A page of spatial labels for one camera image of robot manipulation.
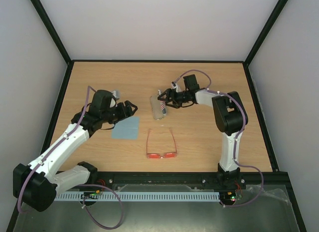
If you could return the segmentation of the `american flag glasses case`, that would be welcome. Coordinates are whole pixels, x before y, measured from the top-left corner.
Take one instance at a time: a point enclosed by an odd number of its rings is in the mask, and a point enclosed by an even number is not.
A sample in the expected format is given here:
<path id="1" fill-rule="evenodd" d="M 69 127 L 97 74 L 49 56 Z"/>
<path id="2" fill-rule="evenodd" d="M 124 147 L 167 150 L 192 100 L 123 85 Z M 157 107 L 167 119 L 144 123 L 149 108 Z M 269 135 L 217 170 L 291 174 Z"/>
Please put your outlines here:
<path id="1" fill-rule="evenodd" d="M 155 120 L 161 120 L 167 115 L 167 109 L 164 102 L 158 100 L 158 97 L 161 95 L 161 90 L 158 90 L 157 95 L 150 97 L 150 103 L 153 113 L 153 118 Z"/>

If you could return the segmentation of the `blue cleaning cloth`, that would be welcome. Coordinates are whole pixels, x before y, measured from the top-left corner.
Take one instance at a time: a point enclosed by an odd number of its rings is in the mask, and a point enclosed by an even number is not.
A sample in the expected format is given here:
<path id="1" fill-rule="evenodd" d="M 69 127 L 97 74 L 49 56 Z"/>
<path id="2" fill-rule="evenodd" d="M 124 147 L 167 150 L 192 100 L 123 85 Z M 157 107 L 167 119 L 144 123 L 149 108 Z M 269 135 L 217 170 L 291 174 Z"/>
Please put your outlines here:
<path id="1" fill-rule="evenodd" d="M 129 117 L 118 122 L 112 130 L 112 139 L 136 140 L 139 134 L 139 117 Z"/>

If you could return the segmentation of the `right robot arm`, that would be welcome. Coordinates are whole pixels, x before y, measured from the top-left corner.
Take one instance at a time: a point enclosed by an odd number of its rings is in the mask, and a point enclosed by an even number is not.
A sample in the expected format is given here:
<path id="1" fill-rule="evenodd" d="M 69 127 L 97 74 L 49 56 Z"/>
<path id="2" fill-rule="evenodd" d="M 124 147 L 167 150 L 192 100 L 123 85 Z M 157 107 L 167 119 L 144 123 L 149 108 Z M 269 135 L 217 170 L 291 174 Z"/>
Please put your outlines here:
<path id="1" fill-rule="evenodd" d="M 200 88 L 194 74 L 183 79 L 184 91 L 180 91 L 176 82 L 173 82 L 172 88 L 160 93 L 157 100 L 176 109 L 182 108 L 185 103 L 206 105 L 213 109 L 215 124 L 223 136 L 216 180 L 219 186 L 228 188 L 240 176 L 239 145 L 248 123 L 241 98 L 236 91 L 223 93 Z"/>

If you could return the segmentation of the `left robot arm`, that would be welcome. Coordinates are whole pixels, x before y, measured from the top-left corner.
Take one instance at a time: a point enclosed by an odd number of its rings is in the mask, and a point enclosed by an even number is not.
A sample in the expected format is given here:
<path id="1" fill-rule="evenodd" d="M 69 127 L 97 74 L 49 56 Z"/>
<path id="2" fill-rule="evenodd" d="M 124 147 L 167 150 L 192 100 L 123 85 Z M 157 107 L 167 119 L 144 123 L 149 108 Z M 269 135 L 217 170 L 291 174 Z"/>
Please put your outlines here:
<path id="1" fill-rule="evenodd" d="M 29 164 L 18 164 L 15 167 L 13 195 L 18 199 L 17 208 L 20 213 L 23 212 L 23 203 L 42 212 L 53 203 L 57 195 L 78 185 L 91 186 L 97 181 L 97 168 L 87 162 L 80 162 L 61 173 L 58 170 L 103 124 L 115 126 L 138 110 L 130 101 L 118 100 L 117 91 L 95 91 L 92 101 L 85 101 L 63 134 L 45 152 Z"/>

